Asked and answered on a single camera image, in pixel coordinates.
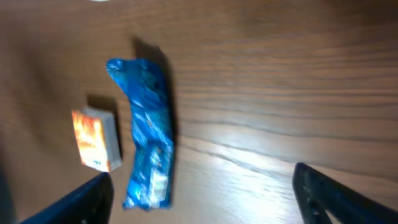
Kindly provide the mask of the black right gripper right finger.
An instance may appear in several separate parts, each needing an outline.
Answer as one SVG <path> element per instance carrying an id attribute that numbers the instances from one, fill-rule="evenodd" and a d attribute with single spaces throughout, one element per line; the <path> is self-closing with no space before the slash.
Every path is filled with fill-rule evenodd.
<path id="1" fill-rule="evenodd" d="M 303 222 L 331 223 L 332 214 L 341 223 L 397 223 L 397 211 L 297 163 L 292 179 Z"/>

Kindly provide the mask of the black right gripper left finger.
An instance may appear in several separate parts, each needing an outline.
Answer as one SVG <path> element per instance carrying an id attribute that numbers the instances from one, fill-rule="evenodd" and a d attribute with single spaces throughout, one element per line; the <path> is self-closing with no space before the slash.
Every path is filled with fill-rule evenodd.
<path id="1" fill-rule="evenodd" d="M 113 198 L 111 176 L 102 172 L 22 224 L 108 224 Z"/>

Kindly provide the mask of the blue cookie pack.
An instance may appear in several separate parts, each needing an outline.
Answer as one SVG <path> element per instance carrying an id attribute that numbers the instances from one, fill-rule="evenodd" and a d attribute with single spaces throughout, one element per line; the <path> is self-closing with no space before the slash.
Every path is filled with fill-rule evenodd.
<path id="1" fill-rule="evenodd" d="M 123 209 L 169 208 L 175 146 L 165 77 L 146 59 L 114 58 L 106 71 L 129 100 L 136 147 Z"/>

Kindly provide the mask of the small orange box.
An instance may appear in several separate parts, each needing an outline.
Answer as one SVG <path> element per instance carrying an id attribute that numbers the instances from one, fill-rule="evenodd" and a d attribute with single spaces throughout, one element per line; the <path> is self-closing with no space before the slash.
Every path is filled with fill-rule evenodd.
<path id="1" fill-rule="evenodd" d="M 121 153 L 114 114 L 86 107 L 72 111 L 75 139 L 81 163 L 101 172 L 121 166 Z"/>

